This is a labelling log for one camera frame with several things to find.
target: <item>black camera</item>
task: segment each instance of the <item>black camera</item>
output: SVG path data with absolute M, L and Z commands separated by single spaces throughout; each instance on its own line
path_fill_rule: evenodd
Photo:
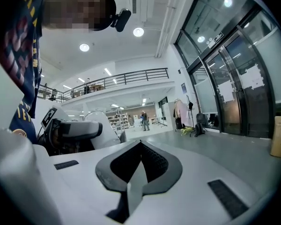
M 130 16 L 131 12 L 128 9 L 123 8 L 119 14 L 115 15 L 111 27 L 115 27 L 118 32 L 123 31 Z

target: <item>metal railing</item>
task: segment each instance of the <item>metal railing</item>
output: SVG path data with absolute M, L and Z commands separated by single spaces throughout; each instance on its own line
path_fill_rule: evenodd
M 95 81 L 91 81 L 70 89 L 65 92 L 60 92 L 55 89 L 51 89 L 40 85 L 38 91 L 38 98 L 49 99 L 57 102 L 68 101 L 72 98 L 77 98 L 89 93 L 116 88 L 123 85 L 129 85 L 133 83 L 140 83 L 146 81 L 154 81 L 160 79 L 168 79 L 168 69 L 167 68 L 155 68 L 142 71 L 135 71 L 130 73 L 119 74 L 115 76 L 109 76 L 101 78 Z

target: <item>white ceiling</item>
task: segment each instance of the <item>white ceiling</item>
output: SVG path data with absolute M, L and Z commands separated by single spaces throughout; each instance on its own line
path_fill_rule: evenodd
M 154 90 L 148 90 L 148 91 L 142 91 L 142 92 L 135 92 L 131 94 L 123 94 L 120 96 L 115 97 L 109 97 L 105 99 L 100 99 L 97 101 L 91 101 L 87 103 L 87 106 L 89 108 L 89 111 L 100 109 L 105 111 L 110 111 L 112 108 L 111 104 L 116 104 L 120 107 L 126 108 L 126 107 L 132 107 L 132 106 L 141 106 L 142 101 L 144 98 L 146 98 L 146 104 L 152 104 L 153 102 L 159 102 L 163 98 L 167 96 L 167 93 L 169 90 L 174 88 L 161 88 L 161 89 L 154 89 Z M 67 110 L 66 112 L 69 113 L 73 111 L 78 111 L 80 114 L 81 111 L 83 111 L 83 106 L 78 105 L 76 107 L 73 107 L 70 110 Z
M 122 8 L 129 8 L 130 0 L 115 0 L 117 13 Z M 85 32 L 82 30 L 43 29 L 40 39 L 41 64 L 43 68 L 42 84 L 58 84 L 75 74 L 79 74 L 96 65 L 134 57 L 154 56 L 168 0 L 155 0 L 153 17 L 142 24 L 140 17 L 132 15 L 123 32 L 114 28 L 103 31 Z M 142 37 L 133 35 L 134 28 L 146 29 Z M 90 46 L 88 52 L 81 52 L 79 45 Z

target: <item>glass door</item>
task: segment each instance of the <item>glass door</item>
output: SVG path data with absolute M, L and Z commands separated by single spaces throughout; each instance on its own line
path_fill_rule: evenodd
M 273 102 L 263 66 L 252 46 L 237 31 L 221 47 L 220 53 L 232 75 L 239 81 L 238 96 L 246 106 L 246 114 L 243 114 L 247 123 L 245 135 L 269 137 Z
M 215 91 L 219 98 L 222 114 L 222 131 L 225 133 L 242 135 L 241 106 L 237 94 L 237 87 L 229 67 L 224 62 L 219 51 L 205 60 Z

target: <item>ceiling light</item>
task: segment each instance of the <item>ceiling light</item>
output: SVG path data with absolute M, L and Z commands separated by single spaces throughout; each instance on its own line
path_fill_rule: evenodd
M 111 73 L 110 73 L 110 71 L 108 71 L 107 68 L 104 68 L 104 70 L 105 70 L 105 72 L 106 72 L 109 76 L 111 76 Z
M 71 89 L 70 87 L 68 87 L 68 86 L 66 86 L 66 85 L 63 85 L 65 88 L 69 88 L 69 89 Z
M 203 36 L 201 36 L 201 37 L 198 38 L 198 42 L 199 42 L 199 43 L 203 43 L 204 40 L 205 40 L 205 37 L 203 37 Z
M 142 35 L 144 35 L 144 29 L 142 28 L 136 28 L 133 30 L 133 34 L 136 36 L 136 37 L 141 37 Z
M 239 57 L 240 55 L 241 55 L 241 53 L 239 53 L 238 55 L 234 56 L 233 58 L 237 58 L 237 57 Z
M 224 0 L 224 5 L 228 8 L 231 7 L 232 6 L 232 0 Z
M 89 45 L 83 43 L 79 46 L 80 50 L 83 52 L 87 52 L 89 50 Z

